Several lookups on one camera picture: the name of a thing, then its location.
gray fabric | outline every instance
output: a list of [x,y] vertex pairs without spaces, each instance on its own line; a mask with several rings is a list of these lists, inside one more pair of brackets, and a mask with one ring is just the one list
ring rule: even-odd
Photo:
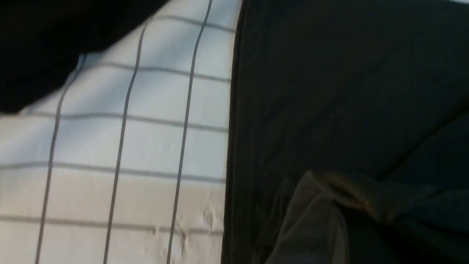
[[377,182],[358,175],[307,172],[293,194],[267,264],[359,263],[348,253],[357,237],[348,235],[350,223],[343,214],[347,210],[365,216],[383,230],[396,232],[400,239],[415,239],[411,241],[415,256],[422,253],[418,248],[425,248],[448,263],[469,263],[467,245],[440,232],[468,233],[467,201],[467,190],[442,191],[435,186]]

dark clothing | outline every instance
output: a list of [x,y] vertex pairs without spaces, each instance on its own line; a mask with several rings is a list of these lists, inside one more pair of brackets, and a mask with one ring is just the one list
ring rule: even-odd
[[443,0],[245,0],[222,263],[469,263],[468,26]]
[[81,53],[124,37],[167,0],[22,0],[0,4],[0,112],[60,88]]

black fabric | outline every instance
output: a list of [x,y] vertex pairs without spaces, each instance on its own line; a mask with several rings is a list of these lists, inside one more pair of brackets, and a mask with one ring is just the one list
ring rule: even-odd
[[[469,189],[309,172],[298,184],[266,263],[332,263],[331,234],[338,225],[347,241],[338,263],[469,263],[467,201]],[[343,214],[342,208],[349,211]],[[353,211],[359,218],[350,221]],[[448,232],[465,240],[454,240]]]
[[468,249],[468,25],[469,5],[445,0],[243,1],[222,263],[269,260],[308,170],[449,195],[402,222],[341,206],[350,263],[460,262],[452,248]]
[[0,4],[0,112],[60,88],[78,55],[101,51],[167,0],[22,0]]

